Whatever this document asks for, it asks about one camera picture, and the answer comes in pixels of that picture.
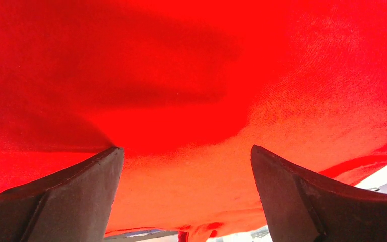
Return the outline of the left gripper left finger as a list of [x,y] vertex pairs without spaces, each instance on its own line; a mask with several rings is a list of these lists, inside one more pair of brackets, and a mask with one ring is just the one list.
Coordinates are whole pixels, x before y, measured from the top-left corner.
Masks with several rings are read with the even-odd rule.
[[122,148],[0,193],[0,241],[103,241]]

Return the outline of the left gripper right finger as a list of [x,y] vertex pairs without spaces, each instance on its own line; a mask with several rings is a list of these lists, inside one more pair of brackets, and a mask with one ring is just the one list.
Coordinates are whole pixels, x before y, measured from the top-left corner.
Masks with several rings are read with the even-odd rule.
[[387,241],[387,194],[330,179],[258,145],[251,166],[272,241]]

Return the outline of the red t shirt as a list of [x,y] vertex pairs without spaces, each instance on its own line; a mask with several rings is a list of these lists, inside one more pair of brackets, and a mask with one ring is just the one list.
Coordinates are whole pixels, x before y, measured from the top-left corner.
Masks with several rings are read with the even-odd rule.
[[250,151],[387,165],[387,1],[0,1],[0,192],[125,151],[107,235],[265,225]]

